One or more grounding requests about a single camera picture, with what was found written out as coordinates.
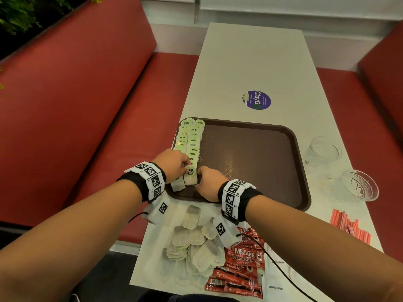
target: red cushion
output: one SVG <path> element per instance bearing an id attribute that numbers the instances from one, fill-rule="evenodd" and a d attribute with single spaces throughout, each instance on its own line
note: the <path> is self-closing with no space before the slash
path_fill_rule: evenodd
<path id="1" fill-rule="evenodd" d="M 358 66 L 403 132 L 403 21 Z"/>
<path id="2" fill-rule="evenodd" d="M 403 154 L 355 72 L 317 71 L 353 168 L 379 187 L 379 198 L 367 207 L 382 247 L 403 262 Z"/>
<path id="3" fill-rule="evenodd" d="M 114 183 L 125 169 L 171 148 L 197 61 L 194 55 L 154 53 L 85 174 L 74 202 Z M 119 239 L 141 243 L 146 228 L 145 219 L 138 217 Z"/>
<path id="4" fill-rule="evenodd" d="M 62 208 L 155 46 L 140 0 L 89 1 L 2 62 L 1 221 Z"/>

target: wristband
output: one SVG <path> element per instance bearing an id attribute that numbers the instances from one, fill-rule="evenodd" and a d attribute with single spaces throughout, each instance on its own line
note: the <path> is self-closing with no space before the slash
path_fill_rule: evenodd
<path id="1" fill-rule="evenodd" d="M 142 162 L 124 171 L 117 180 L 130 180 L 137 185 L 144 201 L 152 203 L 165 190 L 166 176 L 155 163 Z"/>
<path id="2" fill-rule="evenodd" d="M 223 183 L 217 195 L 222 201 L 221 214 L 236 225 L 246 221 L 246 206 L 249 200 L 257 195 L 263 194 L 245 181 L 234 179 Z"/>

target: white table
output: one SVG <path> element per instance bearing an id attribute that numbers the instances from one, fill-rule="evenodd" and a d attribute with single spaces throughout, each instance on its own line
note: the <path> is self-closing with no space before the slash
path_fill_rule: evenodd
<path id="1" fill-rule="evenodd" d="M 262 110 L 246 106 L 242 97 L 248 91 L 264 92 L 270 97 L 271 105 Z M 338 176 L 352 168 L 300 30 L 211 23 L 181 119 L 186 117 L 283 125 L 297 136 L 301 155 L 313 138 L 326 136 L 343 149 L 341 159 L 331 163 L 326 172 Z M 371 245 L 382 250 L 366 204 L 339 202 L 326 196 L 323 180 L 315 176 L 316 170 L 306 169 L 306 172 L 312 198 L 307 213 L 329 222 L 332 209 L 344 210 L 350 218 L 359 219 L 360 228 L 372 234 Z M 189 205 L 173 202 L 178 208 L 177 217 Z M 203 210 L 211 213 L 219 211 L 211 204 L 202 206 L 209 207 Z M 171 227 L 148 225 L 130 284 L 176 294 L 207 293 L 163 283 L 153 270 L 152 259 L 159 256 L 169 239 L 169 231 L 180 222 L 173 217 Z M 291 301 L 307 300 L 286 280 L 283 285 Z M 315 299 L 330 301 L 312 285 L 304 282 L 301 286 Z M 235 298 L 255 299 L 238 295 Z"/>

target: black cable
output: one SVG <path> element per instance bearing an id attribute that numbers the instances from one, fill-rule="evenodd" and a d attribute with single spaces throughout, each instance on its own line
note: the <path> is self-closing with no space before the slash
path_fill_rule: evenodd
<path id="1" fill-rule="evenodd" d="M 296 289 L 298 289 L 305 297 L 307 297 L 308 299 L 312 300 L 313 302 L 318 302 L 315 299 L 313 299 L 311 296 L 309 296 L 308 294 L 306 294 L 302 289 L 300 289 L 297 285 L 295 285 L 295 283 L 284 273 L 284 271 L 281 270 L 281 268 L 279 267 L 279 265 L 275 262 L 275 260 L 273 260 L 273 258 L 270 256 L 270 254 L 266 251 L 266 249 L 259 244 L 259 242 L 257 242 L 252 236 L 246 235 L 246 234 L 237 234 L 237 236 L 247 236 L 250 239 L 252 239 L 255 243 L 257 243 L 259 245 L 259 247 L 264 251 L 264 253 L 272 260 L 272 262 L 275 264 L 275 266 L 281 271 L 281 273 L 285 276 L 285 278 L 292 284 L 294 285 L 294 287 Z"/>
<path id="2" fill-rule="evenodd" d="M 128 221 L 128 223 L 130 223 L 134 218 L 136 218 L 137 216 L 139 216 L 139 215 L 141 215 L 141 214 L 147 214 L 147 215 L 148 215 L 147 212 L 138 213 L 138 214 L 134 215 L 134 217 L 132 217 L 132 218 Z"/>

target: backrest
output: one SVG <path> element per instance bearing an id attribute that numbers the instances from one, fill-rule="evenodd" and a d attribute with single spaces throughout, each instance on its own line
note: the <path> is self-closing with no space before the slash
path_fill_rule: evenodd
<path id="1" fill-rule="evenodd" d="M 88 1 L 0 63 L 0 221 L 63 207 L 155 47 L 140 0 Z"/>
<path id="2" fill-rule="evenodd" d="M 358 64 L 400 132 L 403 132 L 403 21 Z"/>

